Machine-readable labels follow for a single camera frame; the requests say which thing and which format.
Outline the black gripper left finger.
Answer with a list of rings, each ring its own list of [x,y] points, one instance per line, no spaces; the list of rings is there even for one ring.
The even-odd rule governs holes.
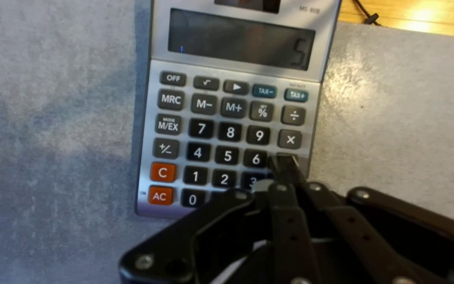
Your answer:
[[[290,155],[275,155],[269,159],[269,166],[274,177],[268,191],[274,282],[318,284],[315,249],[296,194],[304,181],[297,162]]]

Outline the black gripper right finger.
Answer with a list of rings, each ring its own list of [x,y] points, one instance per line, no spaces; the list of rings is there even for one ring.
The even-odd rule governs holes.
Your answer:
[[[304,192],[375,284],[446,284],[398,256],[354,207],[342,203],[326,186],[307,183]]]

